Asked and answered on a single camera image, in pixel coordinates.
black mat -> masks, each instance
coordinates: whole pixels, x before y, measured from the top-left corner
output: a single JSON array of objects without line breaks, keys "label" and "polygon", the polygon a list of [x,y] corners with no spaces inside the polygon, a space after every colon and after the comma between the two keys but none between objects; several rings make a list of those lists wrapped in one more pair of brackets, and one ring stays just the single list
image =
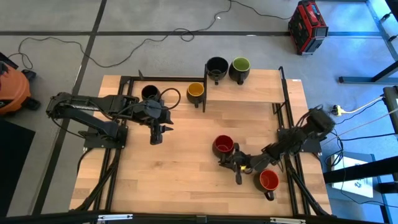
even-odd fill
[{"label": "black mat", "polygon": [[5,217],[35,132],[0,118],[0,217]]}]

red toolbox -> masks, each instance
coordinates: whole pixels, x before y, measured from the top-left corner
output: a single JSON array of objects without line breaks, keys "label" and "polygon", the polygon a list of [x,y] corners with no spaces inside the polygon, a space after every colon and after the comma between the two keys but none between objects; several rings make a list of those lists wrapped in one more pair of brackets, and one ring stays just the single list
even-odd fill
[{"label": "red toolbox", "polygon": [[299,1],[288,30],[297,48],[297,54],[312,54],[328,35],[328,27],[315,0]]}]

wooden table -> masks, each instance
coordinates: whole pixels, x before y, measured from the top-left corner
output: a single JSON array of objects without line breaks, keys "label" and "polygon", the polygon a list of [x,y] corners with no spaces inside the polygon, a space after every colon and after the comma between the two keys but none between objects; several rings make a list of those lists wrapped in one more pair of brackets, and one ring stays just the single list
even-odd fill
[{"label": "wooden table", "polygon": [[[117,94],[120,76],[106,75],[99,96]],[[286,173],[277,166],[268,169],[279,175],[275,200],[270,202],[252,183],[253,174],[243,174],[243,184],[236,185],[233,171],[220,167],[211,151],[220,134],[231,136],[247,154],[277,140],[277,116],[271,103],[284,101],[278,70],[251,70],[245,84],[238,86],[225,77],[220,85],[208,80],[206,112],[195,109],[185,97],[189,82],[134,82],[133,96],[141,97],[146,85],[160,91],[177,88],[182,94],[173,109],[173,131],[164,133],[163,143],[149,144],[149,128],[127,122],[129,137],[122,150],[112,211],[132,213],[178,213],[207,215],[291,216]],[[300,80],[287,80],[294,120],[308,111]],[[173,105],[178,96],[167,92],[163,99]],[[104,119],[102,114],[95,116]],[[70,208],[76,208],[98,182],[104,149],[94,149],[83,159],[76,180]],[[319,161],[312,154],[301,153],[305,183],[324,210],[331,213]],[[104,208],[103,191],[100,208]],[[299,212],[303,205],[295,188]]]}]

gray floor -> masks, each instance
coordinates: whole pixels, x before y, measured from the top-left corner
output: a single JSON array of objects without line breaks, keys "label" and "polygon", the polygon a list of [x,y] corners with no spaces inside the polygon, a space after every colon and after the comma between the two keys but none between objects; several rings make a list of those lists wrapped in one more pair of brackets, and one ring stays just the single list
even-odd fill
[{"label": "gray floor", "polygon": [[[382,0],[372,0],[379,17],[386,12]],[[2,8],[10,9],[0,14],[1,30],[91,30],[100,0],[90,1],[7,1],[1,0]],[[296,0],[264,2],[241,0],[255,7],[260,13],[280,17],[291,16]],[[227,9],[226,0],[149,0],[108,1],[99,30],[102,31],[153,31],[173,30],[178,27],[200,29],[208,26],[213,14]],[[377,31],[377,27],[365,3],[319,2],[330,31]],[[252,10],[233,3],[228,13],[221,14],[210,30],[233,31],[286,31],[288,20],[260,17]],[[390,20],[386,30],[391,34],[397,26]],[[24,37],[0,37],[0,49],[6,55],[17,51]],[[88,37],[60,37],[86,45]],[[97,37],[91,56],[103,65],[116,63],[126,57],[131,49],[146,36]],[[22,51],[33,63],[38,79],[32,84],[32,94],[43,103],[39,111],[21,111],[11,118],[21,126],[37,132],[32,149],[12,201],[9,215],[25,215],[31,212],[39,183],[44,175],[49,154],[57,135],[56,127],[47,119],[44,109],[49,96],[60,91],[70,91],[78,73],[82,54],[77,46],[65,45],[55,40],[46,42],[28,41]],[[298,56],[290,37],[243,37],[243,36],[196,36],[184,42],[171,36],[163,42],[147,42],[124,64],[114,68],[99,68],[89,62],[79,94],[97,95],[103,75],[137,75],[140,69],[147,76],[201,76],[203,64],[212,56],[219,55],[232,61],[237,56],[247,57],[252,68],[277,69],[283,66],[287,78],[302,79],[309,107],[324,104],[330,107],[341,105],[352,110],[374,99],[382,93],[380,85],[341,85],[337,78],[342,75],[373,76],[390,65],[392,59],[380,37],[329,37],[310,56]],[[22,65],[19,56],[13,60]],[[339,133],[386,113],[385,106],[378,103],[361,116],[338,126]],[[72,123],[70,129],[78,131],[79,124]],[[355,138],[392,132],[391,122],[384,118],[365,128],[347,134]],[[50,186],[43,212],[65,212],[68,210],[76,176],[76,164],[82,150],[82,140],[67,134],[55,175]],[[347,142],[347,151],[373,153],[376,159],[395,156],[398,143],[394,137]],[[331,142],[323,146],[323,155],[336,151]],[[344,203],[345,209],[339,209]],[[397,197],[389,198],[397,204]],[[373,211],[374,205],[364,210],[353,202],[331,200],[333,213],[343,218],[380,221],[380,214]]]}]

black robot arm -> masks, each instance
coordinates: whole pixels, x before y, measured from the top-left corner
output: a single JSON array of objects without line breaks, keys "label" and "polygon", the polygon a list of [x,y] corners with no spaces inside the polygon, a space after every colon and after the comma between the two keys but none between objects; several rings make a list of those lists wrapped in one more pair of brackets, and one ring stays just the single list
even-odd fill
[{"label": "black robot arm", "polygon": [[[100,111],[110,121],[102,121],[82,110]],[[90,127],[88,131],[79,131],[86,139],[85,147],[124,147],[127,127],[118,124],[119,118],[150,127],[151,144],[162,143],[162,133],[172,130],[160,124],[173,124],[163,101],[139,102],[139,98],[125,95],[99,98],[59,93],[51,97],[46,113],[52,119],[70,118]]]}]

